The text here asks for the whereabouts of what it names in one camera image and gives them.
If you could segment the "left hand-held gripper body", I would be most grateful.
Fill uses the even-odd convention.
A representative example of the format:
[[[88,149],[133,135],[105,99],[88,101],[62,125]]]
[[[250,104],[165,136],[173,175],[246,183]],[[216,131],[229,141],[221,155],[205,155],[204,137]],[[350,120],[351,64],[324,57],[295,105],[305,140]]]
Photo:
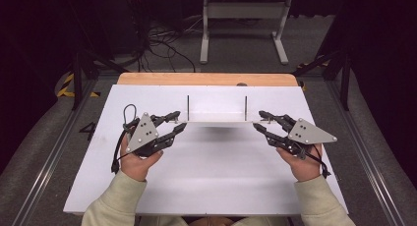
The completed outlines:
[[[156,117],[144,113],[135,126],[135,131],[128,137],[125,152],[139,157],[150,157],[154,153],[170,147],[175,139],[175,134],[169,133],[163,136],[156,129],[165,120],[164,116]]]

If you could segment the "person's left hand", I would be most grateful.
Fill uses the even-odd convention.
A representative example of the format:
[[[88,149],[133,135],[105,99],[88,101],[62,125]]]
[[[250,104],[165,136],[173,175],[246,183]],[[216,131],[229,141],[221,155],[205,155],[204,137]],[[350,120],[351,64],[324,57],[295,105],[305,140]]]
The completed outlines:
[[[141,157],[135,154],[127,154],[127,145],[127,138],[124,137],[120,147],[120,155],[122,156],[121,171],[130,178],[138,182],[143,182],[147,177],[150,167],[161,158],[163,151],[160,150],[148,158],[141,159]]]

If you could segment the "person's right hand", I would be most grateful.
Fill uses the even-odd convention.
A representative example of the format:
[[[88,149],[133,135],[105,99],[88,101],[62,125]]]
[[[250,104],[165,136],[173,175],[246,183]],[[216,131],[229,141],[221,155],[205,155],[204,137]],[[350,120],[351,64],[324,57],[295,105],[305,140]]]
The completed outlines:
[[[298,182],[310,181],[321,175],[321,163],[311,157],[306,157],[302,160],[291,155],[281,147],[278,147],[276,151],[290,166],[291,172]]]

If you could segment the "aluminium rail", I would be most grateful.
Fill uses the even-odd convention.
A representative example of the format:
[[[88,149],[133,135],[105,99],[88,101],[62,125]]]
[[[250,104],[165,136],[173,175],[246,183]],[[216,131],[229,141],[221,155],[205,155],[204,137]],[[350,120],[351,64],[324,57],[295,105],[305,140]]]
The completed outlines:
[[[340,101],[341,95],[338,91],[337,85],[334,82],[327,82],[327,88],[338,107],[344,124],[347,126],[349,135],[353,139],[355,151],[357,152],[358,158],[383,209],[389,225],[406,226],[387,188],[387,183],[381,171],[372,159],[370,152],[368,151],[366,144],[359,133],[356,123],[354,122],[350,112],[344,108]]]
[[[36,179],[31,186],[23,205],[21,206],[12,226],[27,226],[30,218],[41,199],[55,169],[59,159],[64,151],[64,146],[68,142],[69,136],[75,127],[75,124],[87,103],[90,93],[92,92],[96,81],[86,81],[85,88],[80,97],[79,105],[73,109],[65,122],[63,130],[60,132],[55,144],[53,145],[48,157],[46,158],[42,168],[36,175]]]

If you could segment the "white board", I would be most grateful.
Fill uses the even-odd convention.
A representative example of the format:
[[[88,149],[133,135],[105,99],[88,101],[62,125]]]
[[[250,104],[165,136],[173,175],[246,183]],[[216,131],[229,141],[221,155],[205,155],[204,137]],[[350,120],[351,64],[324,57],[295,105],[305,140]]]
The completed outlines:
[[[298,86],[114,85],[64,209],[83,213],[109,186],[124,122],[145,112],[180,111],[187,94],[248,95],[259,112],[313,119]],[[253,124],[193,123],[150,168],[141,215],[297,215],[289,166]]]

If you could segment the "clear acrylic frame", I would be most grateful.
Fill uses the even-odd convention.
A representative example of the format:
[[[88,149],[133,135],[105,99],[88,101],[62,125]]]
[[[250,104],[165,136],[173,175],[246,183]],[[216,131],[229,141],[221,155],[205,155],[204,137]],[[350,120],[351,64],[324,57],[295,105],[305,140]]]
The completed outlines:
[[[181,119],[193,123],[243,123],[261,120],[248,95],[187,94]]]

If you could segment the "yellow black floor tape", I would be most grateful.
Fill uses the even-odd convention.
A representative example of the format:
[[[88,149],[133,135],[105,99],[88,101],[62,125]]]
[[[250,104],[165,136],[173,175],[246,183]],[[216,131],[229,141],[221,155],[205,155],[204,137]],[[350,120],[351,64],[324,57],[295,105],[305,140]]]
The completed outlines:
[[[67,78],[64,80],[63,84],[61,85],[61,88],[57,92],[57,97],[75,97],[75,93],[72,91],[68,91],[68,87],[71,83],[71,81],[74,79],[74,73],[70,73]],[[100,97],[101,92],[95,92],[92,91],[89,95],[90,97]]]
[[[302,63],[297,66],[297,70],[302,70],[305,68],[316,68],[320,65],[322,65],[324,62],[328,61],[327,55],[322,55],[321,57],[318,57],[313,62],[310,63]]]

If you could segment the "wooden table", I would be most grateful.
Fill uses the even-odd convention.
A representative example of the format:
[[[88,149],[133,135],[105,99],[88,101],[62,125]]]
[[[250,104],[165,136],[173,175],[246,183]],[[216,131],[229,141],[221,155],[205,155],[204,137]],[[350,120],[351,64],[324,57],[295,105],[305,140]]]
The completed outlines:
[[[291,74],[123,73],[119,85],[297,86]]]

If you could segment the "white metal stand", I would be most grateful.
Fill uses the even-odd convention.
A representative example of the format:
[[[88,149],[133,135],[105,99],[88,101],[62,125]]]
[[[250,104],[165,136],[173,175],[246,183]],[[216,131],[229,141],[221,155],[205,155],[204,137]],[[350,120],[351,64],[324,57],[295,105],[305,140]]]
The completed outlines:
[[[203,36],[201,44],[200,63],[209,61],[209,19],[276,19],[279,26],[271,33],[277,55],[282,65],[289,63],[282,44],[282,34],[291,8],[292,0],[278,2],[210,2],[203,4]]]

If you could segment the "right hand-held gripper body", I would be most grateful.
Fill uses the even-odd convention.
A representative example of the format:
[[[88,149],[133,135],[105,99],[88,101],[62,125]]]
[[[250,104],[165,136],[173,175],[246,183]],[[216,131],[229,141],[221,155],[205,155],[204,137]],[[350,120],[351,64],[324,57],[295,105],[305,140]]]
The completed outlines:
[[[300,159],[306,158],[314,144],[337,141],[336,136],[302,118],[294,120],[290,117],[278,117],[276,122],[281,125],[287,136],[271,135],[270,144],[282,147]]]

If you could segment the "black metal stand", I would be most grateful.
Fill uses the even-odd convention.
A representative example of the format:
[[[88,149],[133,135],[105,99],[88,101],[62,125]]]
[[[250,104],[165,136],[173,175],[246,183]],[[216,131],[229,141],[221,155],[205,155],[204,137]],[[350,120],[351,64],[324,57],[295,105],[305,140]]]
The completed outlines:
[[[85,95],[83,93],[83,75],[87,76],[88,80],[95,80],[98,78],[98,68],[93,64],[96,60],[103,64],[105,67],[118,72],[119,74],[127,73],[127,70],[123,67],[105,59],[101,55],[93,52],[92,50],[82,49],[75,53],[73,57],[73,70],[74,73],[74,89],[75,98],[73,103],[73,110],[76,110],[82,103]]]
[[[322,73],[326,81],[333,81],[338,74],[341,74],[341,85],[339,99],[344,110],[348,111],[348,90],[350,81],[351,59],[345,50],[337,50],[326,54],[328,56],[328,65]],[[295,70],[292,75],[300,77],[315,68],[305,68]]]

